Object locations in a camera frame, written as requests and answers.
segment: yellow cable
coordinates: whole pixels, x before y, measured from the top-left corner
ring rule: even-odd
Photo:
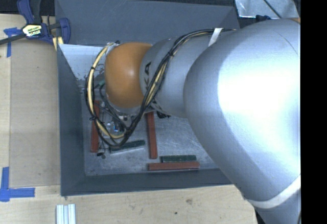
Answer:
[[[97,55],[93,65],[92,65],[92,68],[90,70],[90,73],[89,73],[89,78],[88,78],[88,82],[87,82],[87,99],[88,99],[88,104],[89,104],[89,107],[90,107],[90,110],[92,111],[92,114],[93,116],[95,116],[96,114],[94,113],[94,106],[93,106],[93,102],[92,102],[92,82],[93,82],[93,75],[94,75],[94,71],[101,59],[101,57],[107,52],[108,50],[108,47],[112,46],[113,43],[105,46],[101,52]],[[101,123],[96,120],[96,124],[97,126],[99,127],[99,129],[103,132],[103,134],[113,138],[113,139],[119,139],[119,138],[122,138],[124,136],[124,133],[122,134],[119,134],[119,135],[113,135],[111,134],[105,127],[103,127],[101,125]]]
[[[160,80],[160,78],[162,77],[162,74],[163,72],[165,71],[165,68],[166,68],[166,63],[160,68],[155,80],[154,80],[154,83],[152,84],[150,90],[149,90],[149,94],[148,94],[148,99],[146,101],[146,106],[150,103],[151,99],[152,99],[152,96],[153,96],[153,91],[155,89],[155,87],[157,86],[157,82]]]

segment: table surface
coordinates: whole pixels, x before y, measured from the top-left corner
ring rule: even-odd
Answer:
[[[22,27],[19,15],[0,14],[4,28]],[[24,47],[31,41],[25,40]],[[0,172],[9,166],[11,58],[0,46]],[[76,204],[77,223],[234,223],[257,224],[254,209],[234,185],[193,189],[61,197],[60,186],[36,187],[34,198],[0,202],[0,222],[55,223],[58,204]]]

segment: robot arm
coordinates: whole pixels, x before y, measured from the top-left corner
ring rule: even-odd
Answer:
[[[107,87],[108,100],[125,114],[141,106],[142,113],[151,108],[187,118],[266,224],[298,223],[299,33],[299,23],[278,19],[222,32],[211,46],[209,31],[152,47],[122,44],[107,54],[106,65],[117,68],[106,68],[105,76],[128,94]],[[132,60],[123,56],[130,54]]]

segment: red wooden stick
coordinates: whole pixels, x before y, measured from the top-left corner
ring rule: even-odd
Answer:
[[[100,104],[100,102],[98,100],[94,101],[94,111],[96,113],[97,116],[99,116],[100,113],[100,109],[98,107],[98,105]],[[97,153],[98,149],[99,149],[99,135],[98,135],[98,131],[97,131],[97,127],[96,127],[96,122],[93,120],[92,122],[92,130],[91,130],[91,152],[92,153]]]
[[[157,139],[155,135],[154,113],[149,112],[146,114],[148,126],[148,140],[149,140],[149,153],[151,159],[158,158]]]
[[[177,169],[199,169],[200,163],[197,161],[187,162],[164,162],[164,163],[149,163],[149,170],[177,170]]]

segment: yellow label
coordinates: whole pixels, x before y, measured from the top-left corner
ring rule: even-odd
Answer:
[[[27,37],[35,37],[41,35],[42,26],[41,25],[27,25],[23,28],[23,32]]]

